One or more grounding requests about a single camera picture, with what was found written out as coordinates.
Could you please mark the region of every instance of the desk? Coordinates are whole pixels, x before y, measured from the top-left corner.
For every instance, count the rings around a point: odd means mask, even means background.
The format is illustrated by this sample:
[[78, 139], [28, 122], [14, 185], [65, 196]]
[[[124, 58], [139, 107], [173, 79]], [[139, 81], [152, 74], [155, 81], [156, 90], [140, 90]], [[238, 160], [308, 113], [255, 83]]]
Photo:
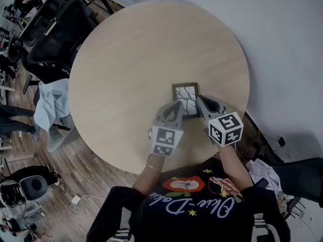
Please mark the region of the desk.
[[[74, 61], [69, 100], [85, 143], [113, 166], [140, 173], [150, 152], [148, 129], [172, 101], [172, 84], [199, 84], [200, 94], [226, 101], [243, 116], [249, 75], [231, 31], [194, 5], [145, 2], [122, 9], [88, 36]], [[201, 118], [183, 122], [177, 155], [164, 170], [217, 153]]]

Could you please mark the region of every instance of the text print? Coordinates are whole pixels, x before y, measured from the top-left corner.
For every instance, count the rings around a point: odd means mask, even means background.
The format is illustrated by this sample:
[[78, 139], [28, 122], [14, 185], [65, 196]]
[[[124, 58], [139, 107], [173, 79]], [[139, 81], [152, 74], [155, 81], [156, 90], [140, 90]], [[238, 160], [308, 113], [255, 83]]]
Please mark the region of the text print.
[[165, 197], [156, 193], [152, 193], [149, 195], [153, 202], [149, 204], [149, 206], [154, 205], [158, 202], [167, 203], [166, 204], [166, 211], [171, 214], [180, 214], [185, 212], [184, 208], [186, 205], [193, 205], [198, 206], [199, 208], [208, 208], [210, 206], [210, 214], [213, 214], [217, 210], [217, 217], [218, 218], [225, 218], [229, 215], [230, 210], [233, 208], [235, 203], [232, 197], [225, 199], [223, 202], [221, 199], [213, 199], [213, 200], [201, 200], [197, 204], [193, 203], [192, 198], [183, 198], [173, 200], [171, 197]]

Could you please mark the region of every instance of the printed graphic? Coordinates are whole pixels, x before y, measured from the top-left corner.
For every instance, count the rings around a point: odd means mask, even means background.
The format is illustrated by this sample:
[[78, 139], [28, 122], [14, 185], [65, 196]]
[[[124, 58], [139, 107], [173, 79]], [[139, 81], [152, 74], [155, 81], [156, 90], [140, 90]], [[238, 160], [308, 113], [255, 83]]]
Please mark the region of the printed graphic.
[[218, 177], [210, 177], [210, 182], [216, 185], [219, 185], [221, 187], [221, 191], [219, 192], [215, 192], [211, 189], [210, 184], [208, 184], [208, 189], [214, 193], [214, 194], [218, 194], [221, 195], [222, 197], [226, 198], [227, 196], [233, 196], [234, 200], [237, 203], [240, 203], [242, 200], [239, 198], [242, 198], [242, 195], [240, 194], [239, 190], [233, 185], [233, 183], [230, 181], [230, 179], [225, 178], [225, 179], [221, 179]]
[[173, 191], [166, 194], [165, 196], [167, 197], [190, 196], [190, 193], [201, 191], [205, 187], [205, 183], [199, 176], [190, 178], [178, 177], [176, 180], [172, 178], [165, 181], [163, 187]]
[[196, 216], [196, 211], [193, 211], [193, 210], [190, 210], [190, 211], [188, 211], [188, 213], [189, 213], [189, 215], [192, 215], [192, 216]]
[[202, 170], [203, 172], [205, 172], [205, 173], [213, 173], [213, 171], [212, 170], [210, 170], [210, 169], [204, 169], [204, 170]]

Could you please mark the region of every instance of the black chair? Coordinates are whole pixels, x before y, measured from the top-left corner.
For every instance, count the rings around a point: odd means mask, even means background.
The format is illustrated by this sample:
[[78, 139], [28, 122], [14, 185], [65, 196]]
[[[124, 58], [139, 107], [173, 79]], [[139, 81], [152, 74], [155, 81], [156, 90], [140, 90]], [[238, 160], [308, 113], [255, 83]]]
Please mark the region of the black chair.
[[[19, 39], [12, 39], [9, 58], [21, 59], [24, 68], [46, 84], [69, 78], [79, 46], [95, 27], [83, 0], [46, 0]], [[28, 78], [23, 93], [36, 84]]]
[[48, 185], [46, 180], [39, 175], [29, 176], [15, 182], [4, 180], [0, 183], [0, 207], [16, 207], [33, 201], [46, 194]]
[[46, 28], [29, 52], [28, 62], [61, 65], [70, 72], [79, 46], [95, 28], [88, 19], [84, 1], [69, 0], [57, 11], [51, 22], [39, 18], [36, 22], [40, 26], [41, 20]]
[[285, 194], [317, 202], [323, 208], [323, 158], [288, 163], [271, 153], [266, 158], [279, 176]]
[[64, 0], [46, 0], [19, 36], [25, 46], [32, 47], [40, 35], [51, 27], [52, 19], [64, 4]]

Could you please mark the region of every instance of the wooden floor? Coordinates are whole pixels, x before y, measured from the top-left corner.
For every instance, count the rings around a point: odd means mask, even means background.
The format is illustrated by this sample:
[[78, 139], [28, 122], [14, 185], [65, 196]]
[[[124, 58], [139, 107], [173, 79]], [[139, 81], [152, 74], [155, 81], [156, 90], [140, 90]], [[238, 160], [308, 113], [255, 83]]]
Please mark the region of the wooden floor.
[[[94, 2], [98, 5], [100, 5], [101, 7], [105, 8], [104, 4], [102, 3], [101, 0], [94, 0]], [[115, 2], [111, 1], [111, 0], [107, 0], [108, 4], [110, 5], [110, 7], [112, 8], [112, 10], [116, 13], [117, 11], [121, 10], [122, 7], [118, 4], [116, 4]], [[109, 13], [107, 13], [106, 11], [102, 10], [100, 7], [98, 7], [95, 4], [90, 4], [88, 5], [89, 8], [91, 8], [94, 12], [95, 12], [95, 18], [97, 20], [98, 23], [101, 23], [102, 21], [104, 21], [107, 17], [110, 16]]]
[[[18, 79], [15, 83], [16, 92], [8, 92], [8, 104], [13, 106], [34, 109], [32, 103], [35, 88], [28, 88], [26, 95], [22, 94], [22, 87], [25, 80], [25, 70], [20, 68]], [[16, 117], [16, 120], [33, 125], [33, 120], [27, 117]], [[29, 159], [17, 163], [12, 163], [12, 170], [16, 171], [22, 167], [33, 165], [49, 165], [52, 169], [57, 169], [64, 178], [72, 194], [107, 196], [113, 186], [131, 186], [136, 176], [119, 170], [97, 157], [83, 142], [82, 139], [64, 147], [54, 153], [46, 150], [46, 134], [40, 131], [39, 142], [33, 141], [32, 136], [23, 134], [22, 139], [18, 137], [18, 132], [12, 135], [13, 150], [6, 152], [6, 155], [23, 156], [35, 154], [34, 159]], [[86, 234], [98, 213], [104, 200], [99, 198], [84, 198], [84, 208], [87, 218], [84, 216], [71, 220], [78, 222], [78, 225], [69, 223], [63, 216], [64, 210], [70, 210], [72, 196], [64, 194], [59, 188], [47, 193], [39, 202], [44, 205], [46, 217], [39, 224], [38, 231], [44, 231], [53, 236], [52, 240], [58, 241], [85, 241]], [[44, 236], [41, 241], [49, 241]]]

